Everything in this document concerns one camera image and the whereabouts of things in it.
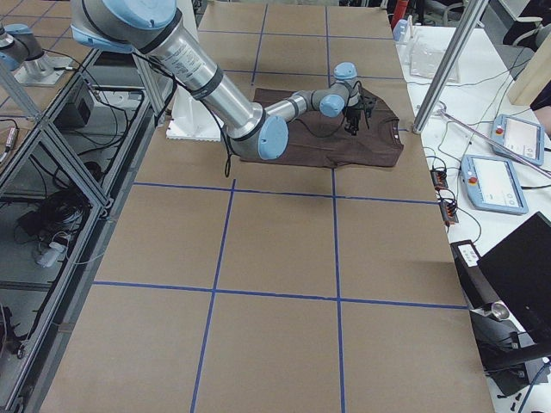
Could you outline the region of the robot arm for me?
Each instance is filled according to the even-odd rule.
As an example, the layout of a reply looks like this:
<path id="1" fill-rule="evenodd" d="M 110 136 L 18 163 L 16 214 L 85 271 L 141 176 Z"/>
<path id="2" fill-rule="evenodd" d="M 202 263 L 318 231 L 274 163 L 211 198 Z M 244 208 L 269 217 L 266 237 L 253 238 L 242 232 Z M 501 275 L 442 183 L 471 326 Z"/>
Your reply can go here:
<path id="1" fill-rule="evenodd" d="M 43 48 L 29 26 L 22 23 L 1 26 L 1 63 L 7 70 L 15 71 L 24 62 L 43 55 Z"/>
<path id="2" fill-rule="evenodd" d="M 71 30 L 84 46 L 140 52 L 159 64 L 223 121 L 229 150 L 248 159 L 280 157 L 288 123 L 305 112 L 348 116 L 361 100 L 356 67 L 344 62 L 327 89 L 299 91 L 267 108 L 249 101 L 186 29 L 174 1 L 73 1 Z"/>

